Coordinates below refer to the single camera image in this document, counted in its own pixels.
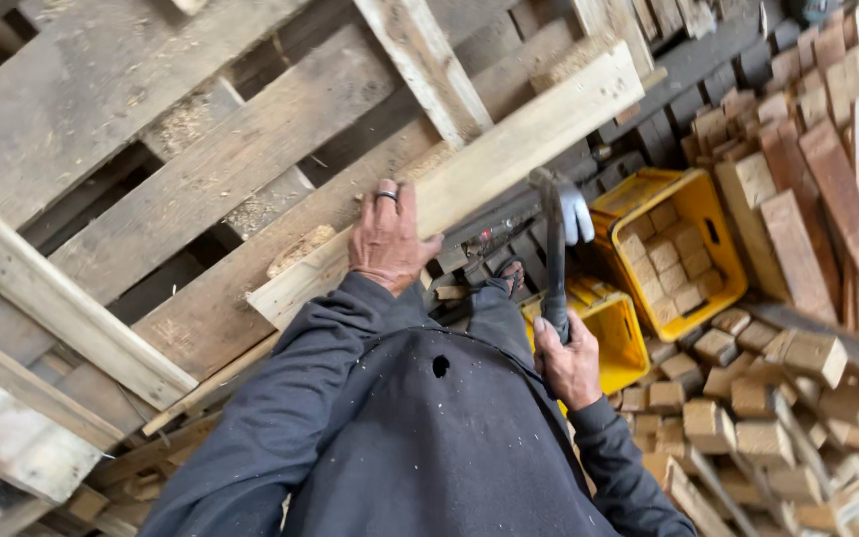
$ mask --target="sandal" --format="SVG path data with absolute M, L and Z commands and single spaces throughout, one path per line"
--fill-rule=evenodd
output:
M 519 262 L 519 265 L 522 265 L 522 270 L 513 272 L 512 274 L 505 276 L 505 277 L 501 276 L 501 274 L 506 272 L 506 269 L 508 269 L 513 263 L 515 263 L 517 261 Z M 518 256 L 518 255 L 513 255 L 513 256 L 510 256 L 510 258 L 507 259 L 506 261 L 502 262 L 502 265 L 499 266 L 499 270 L 497 270 L 495 273 L 495 277 L 496 278 L 502 278 L 502 279 L 506 280 L 507 282 L 508 281 L 513 282 L 513 289 L 509 291 L 509 298 L 513 298 L 513 296 L 515 296 L 515 292 L 519 289 L 520 274 L 522 274 L 522 276 L 525 276 L 525 273 L 526 273 L 526 264 L 523 262 L 522 257 Z

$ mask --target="foot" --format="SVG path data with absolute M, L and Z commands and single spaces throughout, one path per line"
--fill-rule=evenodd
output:
M 517 272 L 519 273 L 518 276 L 516 276 L 514 279 L 510 278 L 510 276 L 516 274 Z M 513 291 L 515 291 L 516 289 L 516 286 L 522 287 L 522 284 L 526 281 L 526 272 L 522 268 L 522 264 L 516 261 L 509 265 L 506 270 L 504 270 L 502 274 L 499 275 L 499 277 L 509 282 L 509 295 L 512 296 Z

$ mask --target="hole in shirt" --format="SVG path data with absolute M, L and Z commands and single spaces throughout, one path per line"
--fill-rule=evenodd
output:
M 432 373 L 436 378 L 442 378 L 447 369 L 449 369 L 449 360 L 446 357 L 439 355 L 432 360 Z

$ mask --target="yellow crate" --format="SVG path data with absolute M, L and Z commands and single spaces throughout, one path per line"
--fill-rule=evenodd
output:
M 658 322 L 651 304 L 640 291 L 638 277 L 622 251 L 618 232 L 671 198 L 679 218 L 698 226 L 711 261 L 724 277 L 724 288 L 708 297 L 693 311 L 687 311 L 666 324 Z M 721 202 L 702 169 L 686 172 L 642 168 L 615 189 L 599 196 L 590 206 L 596 228 L 593 241 L 601 256 L 612 268 L 618 287 L 635 299 L 638 316 L 662 341 L 675 341 L 709 320 L 715 313 L 735 303 L 747 290 L 745 269 L 738 258 L 731 235 L 724 224 Z
M 582 276 L 565 282 L 568 306 L 599 339 L 599 373 L 602 390 L 612 394 L 648 372 L 648 350 L 641 337 L 632 299 L 595 278 Z M 543 291 L 519 304 L 532 343 L 532 320 L 540 315 Z

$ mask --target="ring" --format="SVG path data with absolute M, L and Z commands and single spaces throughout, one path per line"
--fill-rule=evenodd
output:
M 381 190 L 381 191 L 377 192 L 376 196 L 373 199 L 376 200 L 377 198 L 379 198 L 381 196 L 386 196 L 389 199 L 396 201 L 396 192 L 390 192 L 389 190 Z

